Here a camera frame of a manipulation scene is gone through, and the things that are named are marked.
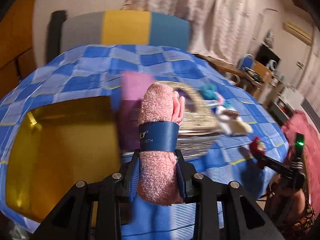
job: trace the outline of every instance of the chair backrest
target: chair backrest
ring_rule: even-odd
[[[245,54],[244,57],[240,60],[238,69],[247,67],[252,69],[254,63],[254,57],[251,54]]]
[[[137,44],[187,50],[188,21],[147,11],[93,12],[66,20],[62,26],[60,53],[88,44]]]

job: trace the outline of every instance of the teal plush toy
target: teal plush toy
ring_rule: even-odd
[[[200,94],[205,100],[218,100],[216,95],[217,87],[215,85],[206,85],[200,88]]]
[[[224,101],[223,106],[224,106],[225,108],[232,107],[231,102],[230,102],[229,100]]]

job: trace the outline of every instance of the blue paper label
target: blue paper label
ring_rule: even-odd
[[[139,125],[141,151],[176,150],[179,125],[174,122],[146,122]]]

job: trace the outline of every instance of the rolled washcloth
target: rolled washcloth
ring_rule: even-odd
[[[167,85],[153,83],[144,95],[138,125],[145,122],[169,121],[181,125],[185,98]],[[177,185],[177,157],[174,152],[140,152],[138,194],[152,204],[163,206],[183,203]]]

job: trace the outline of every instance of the air conditioner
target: air conditioner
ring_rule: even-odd
[[[306,33],[304,30],[300,29],[297,25],[294,25],[291,22],[284,22],[283,29],[286,32],[297,37],[299,40],[303,41],[305,44],[311,46],[312,36],[310,34]]]

